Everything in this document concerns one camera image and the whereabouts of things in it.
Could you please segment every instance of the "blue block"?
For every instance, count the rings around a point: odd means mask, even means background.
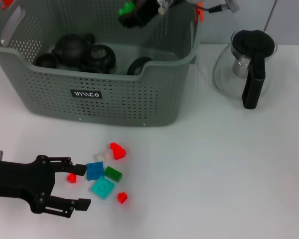
[[[97,180],[104,176],[103,162],[88,163],[86,165],[86,178],[88,181]]]
[[[114,183],[101,176],[99,180],[93,185],[91,191],[102,199],[106,199],[114,190]]]

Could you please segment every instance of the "glass teapot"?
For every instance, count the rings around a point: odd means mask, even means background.
[[[277,44],[263,31],[235,32],[215,64],[216,87],[226,96],[241,97],[244,108],[255,109],[270,85],[276,51]]]

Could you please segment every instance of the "teal block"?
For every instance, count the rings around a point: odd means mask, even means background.
[[[104,176],[101,176],[98,181],[93,185],[91,191],[98,195],[102,199],[106,199],[110,193],[114,190],[114,183],[105,179]]]

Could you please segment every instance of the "orange clip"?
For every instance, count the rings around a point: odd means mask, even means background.
[[[3,5],[2,5],[2,10],[5,10],[7,7],[10,7],[10,5],[13,3],[14,0],[2,0]]]
[[[200,6],[200,7],[204,6],[203,2],[200,2],[197,5]],[[195,8],[195,24],[198,24],[198,18],[199,18],[200,22],[203,22],[204,21],[204,16],[205,16],[205,14],[204,14],[204,11],[202,9]]]

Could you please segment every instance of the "teapot lid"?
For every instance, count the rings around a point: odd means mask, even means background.
[[[275,51],[275,41],[260,30],[237,32],[232,39],[232,46],[237,52],[249,58],[255,54],[267,58]]]

